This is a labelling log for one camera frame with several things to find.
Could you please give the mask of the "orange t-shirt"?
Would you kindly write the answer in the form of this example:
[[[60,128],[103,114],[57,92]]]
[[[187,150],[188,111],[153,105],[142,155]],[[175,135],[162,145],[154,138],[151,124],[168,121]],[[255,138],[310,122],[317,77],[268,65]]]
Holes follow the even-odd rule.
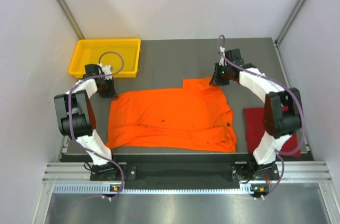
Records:
[[[233,111],[209,78],[181,88],[129,91],[110,105],[107,147],[180,148],[233,153]]]

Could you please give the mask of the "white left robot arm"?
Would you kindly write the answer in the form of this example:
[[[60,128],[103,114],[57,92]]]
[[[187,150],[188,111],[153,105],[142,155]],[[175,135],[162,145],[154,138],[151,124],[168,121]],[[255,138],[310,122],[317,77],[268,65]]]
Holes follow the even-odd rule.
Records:
[[[120,166],[112,162],[111,150],[97,133],[96,117],[90,102],[94,94],[101,98],[116,99],[113,68],[111,65],[89,64],[86,73],[70,91],[54,97],[57,124],[60,133],[82,146],[95,166],[103,166],[108,179],[120,175]]]

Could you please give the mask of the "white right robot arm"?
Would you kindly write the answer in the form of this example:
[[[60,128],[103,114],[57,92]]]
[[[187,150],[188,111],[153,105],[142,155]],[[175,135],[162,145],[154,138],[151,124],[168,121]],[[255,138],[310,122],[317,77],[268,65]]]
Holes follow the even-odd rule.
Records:
[[[239,49],[218,48],[219,62],[215,63],[210,81],[213,86],[225,86],[231,81],[249,89],[263,103],[264,134],[252,155],[255,162],[248,165],[248,173],[261,179],[268,164],[276,159],[283,145],[299,129],[304,128],[300,92],[261,73],[256,66],[245,63]]]

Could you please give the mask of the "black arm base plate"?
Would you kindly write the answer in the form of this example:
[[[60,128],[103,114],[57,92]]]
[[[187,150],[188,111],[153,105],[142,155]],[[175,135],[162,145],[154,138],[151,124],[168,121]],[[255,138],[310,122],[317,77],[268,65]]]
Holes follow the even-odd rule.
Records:
[[[250,182],[278,180],[274,162],[259,165],[245,153],[157,153],[115,154],[115,164],[93,164],[86,154],[64,154],[63,163],[82,163],[96,181],[120,180],[135,182],[149,177],[157,178],[212,178],[223,181]]]

